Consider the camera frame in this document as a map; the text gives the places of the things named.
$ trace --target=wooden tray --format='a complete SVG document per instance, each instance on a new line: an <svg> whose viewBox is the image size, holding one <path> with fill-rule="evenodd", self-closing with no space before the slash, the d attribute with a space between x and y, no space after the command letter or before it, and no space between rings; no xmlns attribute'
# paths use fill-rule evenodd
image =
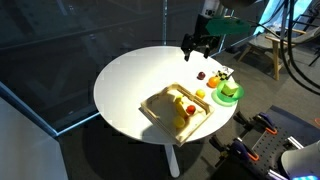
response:
<svg viewBox="0 0 320 180"><path fill-rule="evenodd" d="M174 101L177 96L181 95L184 109L189 105L194 105L196 112L189 116L183 128L178 129L173 124L173 119L178 116ZM173 143L181 147L192 133L208 119L214 108L178 83L173 83L141 102L141 110L155 126L173 140Z"/></svg>

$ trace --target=wooden chair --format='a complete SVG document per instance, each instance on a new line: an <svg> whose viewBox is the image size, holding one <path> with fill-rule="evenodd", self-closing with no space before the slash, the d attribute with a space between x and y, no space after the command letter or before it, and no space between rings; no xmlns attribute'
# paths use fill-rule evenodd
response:
<svg viewBox="0 0 320 180"><path fill-rule="evenodd" d="M311 31L305 32L301 30L292 29L293 32L300 34L295 38L292 38L292 47L297 44L302 44L304 42L310 41L320 35L320 27L317 27ZM248 47L243 51L238 61L240 62L247 53L257 53L259 55L264 55L273 61L274 66L274 78L279 80L279 71L283 67L283 63L280 63L280 39L271 33L263 33L255 37L248 42Z"/></svg>

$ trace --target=gray floor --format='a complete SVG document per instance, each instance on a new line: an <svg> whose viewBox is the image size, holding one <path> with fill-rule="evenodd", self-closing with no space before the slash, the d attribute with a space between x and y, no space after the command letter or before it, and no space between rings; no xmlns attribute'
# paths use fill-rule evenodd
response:
<svg viewBox="0 0 320 180"><path fill-rule="evenodd" d="M248 54L243 62L237 62L239 55L222 53L215 57L235 69L233 77L244 87L245 96L239 101L237 110L249 117L275 105L319 128L314 123L314 119L320 117L319 96L297 85L285 69L281 70L280 80L275 81L270 73L271 62L259 60L261 58L255 54ZM294 49L298 67L319 84L320 61L308 67L314 57L310 47ZM230 120L216 134L223 143L229 143L242 130L238 123ZM219 152L208 143L209 138L176 148L181 171L177 179L212 178ZM73 180L173 179L163 147L135 142L115 132L100 117L64 134L59 142L67 172Z"/></svg>

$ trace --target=round white table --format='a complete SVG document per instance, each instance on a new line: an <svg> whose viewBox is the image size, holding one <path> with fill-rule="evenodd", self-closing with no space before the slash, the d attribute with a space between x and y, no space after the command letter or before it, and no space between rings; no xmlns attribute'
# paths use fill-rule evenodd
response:
<svg viewBox="0 0 320 180"><path fill-rule="evenodd" d="M231 118L237 106L220 106L211 98L214 89L206 83L213 72L221 69L220 63L210 57L205 59L196 51L186 62L180 47L134 50L114 59L100 72L94 85L94 101L101 116L119 132L135 140L164 145L171 175L178 177L180 171L172 141L139 110L140 103L174 82L190 92L203 89L206 92L203 100L214 107L214 113L187 142L208 136ZM206 74L204 80L197 79L200 71Z"/></svg>

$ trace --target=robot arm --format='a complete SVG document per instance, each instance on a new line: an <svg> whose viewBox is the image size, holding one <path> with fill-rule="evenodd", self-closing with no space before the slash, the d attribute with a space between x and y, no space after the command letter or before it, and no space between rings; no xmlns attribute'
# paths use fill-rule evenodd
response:
<svg viewBox="0 0 320 180"><path fill-rule="evenodd" d="M198 15L194 34L186 34L182 41L181 49L185 54L185 60L189 60L190 53L197 48L205 48L204 57L207 58L209 52L219 45L220 35L212 35L208 31L209 23L215 24L215 20L223 18L223 9L235 9L246 7L257 0L205 0L201 14Z"/></svg>

